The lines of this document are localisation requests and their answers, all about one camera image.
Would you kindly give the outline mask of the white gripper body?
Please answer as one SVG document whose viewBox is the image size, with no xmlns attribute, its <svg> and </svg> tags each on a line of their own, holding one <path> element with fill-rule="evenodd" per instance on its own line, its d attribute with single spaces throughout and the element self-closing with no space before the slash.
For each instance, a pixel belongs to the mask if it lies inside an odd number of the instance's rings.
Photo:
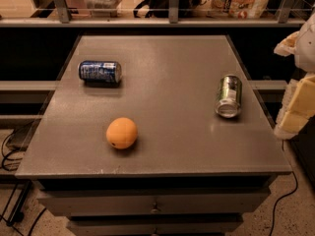
<svg viewBox="0 0 315 236">
<path fill-rule="evenodd" d="M 295 66 L 307 73 L 315 73 L 315 14 L 301 27 L 294 53 Z"/>
</svg>

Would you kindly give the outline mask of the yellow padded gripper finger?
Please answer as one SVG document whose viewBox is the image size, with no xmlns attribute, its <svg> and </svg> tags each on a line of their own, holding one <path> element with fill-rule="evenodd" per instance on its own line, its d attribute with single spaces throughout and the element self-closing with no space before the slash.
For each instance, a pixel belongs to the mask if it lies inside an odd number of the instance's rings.
<svg viewBox="0 0 315 236">
<path fill-rule="evenodd" d="M 274 49 L 274 53 L 286 57 L 296 53 L 296 45 L 299 32 L 295 31 L 283 39 Z"/>
<path fill-rule="evenodd" d="M 284 91 L 274 134 L 278 139 L 289 140 L 314 116 L 315 75 L 306 75 L 299 81 L 291 79 Z"/>
</svg>

